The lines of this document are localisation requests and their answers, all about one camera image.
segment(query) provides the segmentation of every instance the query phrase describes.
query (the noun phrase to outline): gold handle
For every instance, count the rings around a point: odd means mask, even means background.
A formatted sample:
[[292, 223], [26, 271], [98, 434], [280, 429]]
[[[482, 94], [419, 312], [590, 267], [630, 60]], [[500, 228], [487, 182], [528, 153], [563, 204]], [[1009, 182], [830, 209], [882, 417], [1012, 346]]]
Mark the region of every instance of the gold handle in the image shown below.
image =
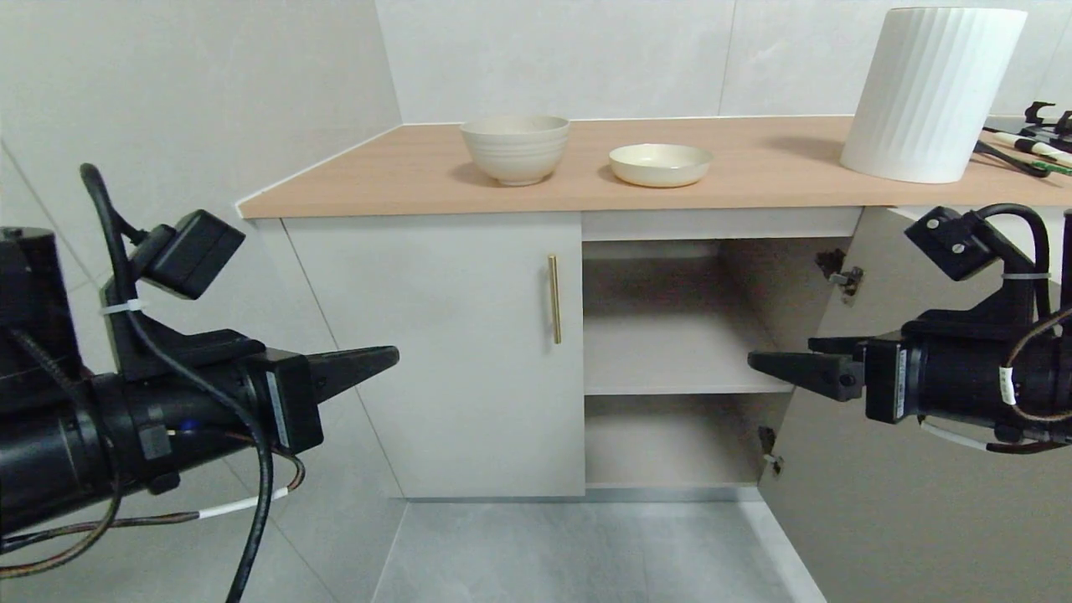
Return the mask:
[[562, 343], [562, 307], [559, 303], [559, 258], [552, 253], [547, 256], [548, 274], [551, 280], [551, 314], [554, 318], [554, 342]]

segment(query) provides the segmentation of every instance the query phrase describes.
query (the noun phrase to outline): bowl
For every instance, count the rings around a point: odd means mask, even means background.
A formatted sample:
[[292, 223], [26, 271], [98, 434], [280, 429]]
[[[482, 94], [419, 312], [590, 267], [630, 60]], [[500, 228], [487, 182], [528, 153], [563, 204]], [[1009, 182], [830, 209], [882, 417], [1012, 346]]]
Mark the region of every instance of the bowl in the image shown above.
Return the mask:
[[503, 185], [523, 187], [559, 166], [569, 120], [550, 115], [490, 117], [463, 123], [461, 130], [477, 167]]
[[610, 151], [610, 168], [630, 185], [684, 187], [703, 178], [714, 158], [709, 150], [685, 145], [629, 145]]

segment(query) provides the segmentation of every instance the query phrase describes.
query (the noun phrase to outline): gray floor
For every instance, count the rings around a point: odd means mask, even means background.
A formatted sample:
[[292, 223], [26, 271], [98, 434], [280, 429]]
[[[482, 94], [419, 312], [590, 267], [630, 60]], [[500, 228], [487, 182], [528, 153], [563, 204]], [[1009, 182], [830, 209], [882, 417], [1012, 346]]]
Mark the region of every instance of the gray floor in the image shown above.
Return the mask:
[[406, 510], [375, 603], [818, 603], [762, 502]]

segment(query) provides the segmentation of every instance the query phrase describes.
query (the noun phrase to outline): countertop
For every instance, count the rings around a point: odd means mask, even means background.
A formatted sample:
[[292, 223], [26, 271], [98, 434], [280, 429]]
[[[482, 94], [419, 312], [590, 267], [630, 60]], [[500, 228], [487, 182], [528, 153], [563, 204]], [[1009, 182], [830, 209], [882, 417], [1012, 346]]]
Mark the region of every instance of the countertop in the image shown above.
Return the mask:
[[[575, 121], [566, 156], [547, 180], [504, 187], [472, 163], [458, 126], [403, 126], [239, 206], [243, 218], [1072, 203], [1072, 178], [1030, 178], [976, 156], [964, 179], [918, 185], [838, 164], [851, 117]], [[607, 153], [655, 142], [711, 149], [700, 182], [646, 189], [617, 180]]]

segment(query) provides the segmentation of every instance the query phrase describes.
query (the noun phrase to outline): white vase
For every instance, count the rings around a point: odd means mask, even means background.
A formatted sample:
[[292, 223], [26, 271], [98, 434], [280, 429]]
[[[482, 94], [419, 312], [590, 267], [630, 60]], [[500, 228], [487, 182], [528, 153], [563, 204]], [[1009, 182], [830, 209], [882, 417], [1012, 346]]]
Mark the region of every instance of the white vase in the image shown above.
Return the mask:
[[893, 180], [959, 180], [1026, 19], [1006, 9], [887, 13], [842, 165]]

